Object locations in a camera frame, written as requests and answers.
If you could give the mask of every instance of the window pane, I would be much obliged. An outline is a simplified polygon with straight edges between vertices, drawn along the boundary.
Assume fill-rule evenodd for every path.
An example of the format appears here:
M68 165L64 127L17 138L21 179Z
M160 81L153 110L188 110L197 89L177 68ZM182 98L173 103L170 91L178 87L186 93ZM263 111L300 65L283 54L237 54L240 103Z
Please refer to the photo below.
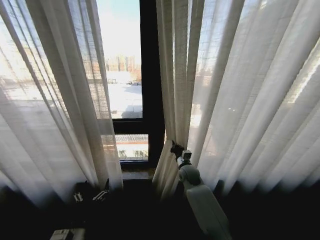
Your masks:
M112 118L142 118L139 0L96 2Z
M117 134L115 141L120 160L148 160L148 134Z

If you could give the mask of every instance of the distant building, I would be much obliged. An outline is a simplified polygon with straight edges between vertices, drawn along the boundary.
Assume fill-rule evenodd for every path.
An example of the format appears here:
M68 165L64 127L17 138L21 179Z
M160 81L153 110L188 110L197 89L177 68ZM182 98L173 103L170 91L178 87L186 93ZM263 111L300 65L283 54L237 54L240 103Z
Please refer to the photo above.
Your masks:
M136 64L134 56L109 56L105 59L105 66L108 72L129 72L131 83L141 83L141 64Z

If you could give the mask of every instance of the curtain fold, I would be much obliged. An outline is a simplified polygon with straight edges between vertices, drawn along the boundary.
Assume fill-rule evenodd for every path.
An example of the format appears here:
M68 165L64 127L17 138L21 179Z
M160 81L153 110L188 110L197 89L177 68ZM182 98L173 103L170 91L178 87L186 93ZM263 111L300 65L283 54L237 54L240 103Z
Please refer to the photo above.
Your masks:
M0 185L36 205L121 188L95 1L2 0L0 16Z
M160 74L167 141L153 183L162 198L173 193L178 167L170 153L172 141L187 147L192 92L195 82L203 1L159 0L158 20Z

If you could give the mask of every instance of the window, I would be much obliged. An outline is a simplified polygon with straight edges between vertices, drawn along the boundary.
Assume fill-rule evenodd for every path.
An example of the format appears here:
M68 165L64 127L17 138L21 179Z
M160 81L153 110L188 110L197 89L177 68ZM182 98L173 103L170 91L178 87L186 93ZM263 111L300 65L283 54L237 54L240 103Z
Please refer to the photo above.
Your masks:
M156 1L96 2L120 162L155 167L165 135Z

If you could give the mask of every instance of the dark floor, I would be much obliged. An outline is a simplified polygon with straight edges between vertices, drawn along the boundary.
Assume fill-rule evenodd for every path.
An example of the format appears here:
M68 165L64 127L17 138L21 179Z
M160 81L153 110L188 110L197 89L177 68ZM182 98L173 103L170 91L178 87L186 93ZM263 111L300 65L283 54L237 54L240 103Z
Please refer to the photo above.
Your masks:
M227 197L215 195L233 239L320 239L319 184L292 193L245 194L237 184ZM206 239L179 185L159 203L150 179L125 180L124 190L107 202L85 206L54 204L38 210L22 196L0 193L1 239L49 239L54 229L86 228L86 239Z

